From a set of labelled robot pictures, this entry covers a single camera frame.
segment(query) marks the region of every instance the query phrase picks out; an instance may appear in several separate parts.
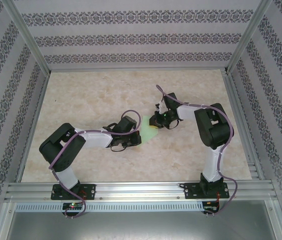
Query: enclosure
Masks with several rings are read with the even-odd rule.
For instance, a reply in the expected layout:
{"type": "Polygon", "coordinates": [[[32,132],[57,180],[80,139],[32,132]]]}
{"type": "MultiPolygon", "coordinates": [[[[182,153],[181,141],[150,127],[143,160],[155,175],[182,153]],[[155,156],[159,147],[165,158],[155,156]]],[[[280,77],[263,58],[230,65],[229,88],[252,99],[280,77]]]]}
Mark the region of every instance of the enclosure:
{"type": "Polygon", "coordinates": [[[56,238],[282,239],[282,0],[0,1],[0,239],[56,238]],[[123,152],[82,149],[71,166],[93,200],[65,219],[41,143],[63,123],[150,118],[156,84],[222,104],[235,198],[215,217],[201,212],[216,198],[187,198],[206,147],[185,120],[123,152]]]}

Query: marble floor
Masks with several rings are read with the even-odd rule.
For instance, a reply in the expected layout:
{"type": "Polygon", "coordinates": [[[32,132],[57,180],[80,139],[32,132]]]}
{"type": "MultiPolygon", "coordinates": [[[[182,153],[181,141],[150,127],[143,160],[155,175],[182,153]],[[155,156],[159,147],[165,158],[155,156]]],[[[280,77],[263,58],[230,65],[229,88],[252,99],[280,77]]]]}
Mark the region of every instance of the marble floor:
{"type": "MultiPolygon", "coordinates": [[[[118,122],[125,110],[152,116],[161,98],[159,84],[183,102],[221,103],[235,135],[224,157],[223,174],[250,180],[251,174],[219,70],[107,71],[52,73],[25,165],[22,182],[56,182],[40,144],[63,123],[75,128],[99,129],[118,122]]],[[[137,119],[134,113],[128,114],[137,119]]],[[[195,122],[182,121],[173,130],[123,152],[83,148],[72,167],[81,182],[195,181],[206,157],[195,122]]]]}

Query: green object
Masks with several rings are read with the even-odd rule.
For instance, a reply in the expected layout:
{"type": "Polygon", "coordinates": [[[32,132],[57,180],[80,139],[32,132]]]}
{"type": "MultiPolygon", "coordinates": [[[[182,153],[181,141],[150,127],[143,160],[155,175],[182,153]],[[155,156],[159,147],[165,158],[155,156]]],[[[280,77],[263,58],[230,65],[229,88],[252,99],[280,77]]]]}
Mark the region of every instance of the green object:
{"type": "Polygon", "coordinates": [[[138,146],[145,144],[147,141],[154,138],[158,134],[159,129],[156,127],[151,127],[149,125],[149,120],[150,120],[149,116],[142,117],[141,130],[140,130],[140,136],[141,136],[142,143],[138,146]]]}

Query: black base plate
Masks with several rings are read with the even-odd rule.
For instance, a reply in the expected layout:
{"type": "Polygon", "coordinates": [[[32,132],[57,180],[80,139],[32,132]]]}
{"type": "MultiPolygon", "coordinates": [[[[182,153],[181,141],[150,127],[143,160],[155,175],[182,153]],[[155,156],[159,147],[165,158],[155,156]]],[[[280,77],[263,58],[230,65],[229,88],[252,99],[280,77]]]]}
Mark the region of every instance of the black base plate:
{"type": "MultiPolygon", "coordinates": [[[[84,200],[94,200],[96,192],[95,184],[81,184],[79,191],[77,193],[78,196],[83,198],[84,200]]],[[[68,193],[64,190],[60,184],[54,184],[51,193],[52,200],[78,200],[75,196],[68,193]]]]}
{"type": "Polygon", "coordinates": [[[207,195],[203,193],[198,182],[181,183],[179,186],[184,189],[185,199],[216,199],[217,193],[220,194],[220,199],[228,199],[230,197],[228,185],[225,182],[222,183],[222,187],[218,190],[211,191],[207,195]]]}

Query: patterned wallpaper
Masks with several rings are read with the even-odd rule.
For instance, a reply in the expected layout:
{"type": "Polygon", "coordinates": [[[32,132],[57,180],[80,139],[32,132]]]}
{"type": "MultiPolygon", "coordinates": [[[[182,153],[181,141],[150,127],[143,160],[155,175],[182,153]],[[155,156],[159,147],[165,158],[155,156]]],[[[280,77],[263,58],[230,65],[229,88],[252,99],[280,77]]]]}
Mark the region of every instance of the patterned wallpaper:
{"type": "Polygon", "coordinates": [[[263,16],[232,73],[264,175],[282,207],[282,1],[263,16]]]}
{"type": "Polygon", "coordinates": [[[52,70],[226,67],[260,0],[66,2],[15,1],[52,70]]]}
{"type": "Polygon", "coordinates": [[[0,203],[16,180],[45,80],[0,2],[0,203]]]}

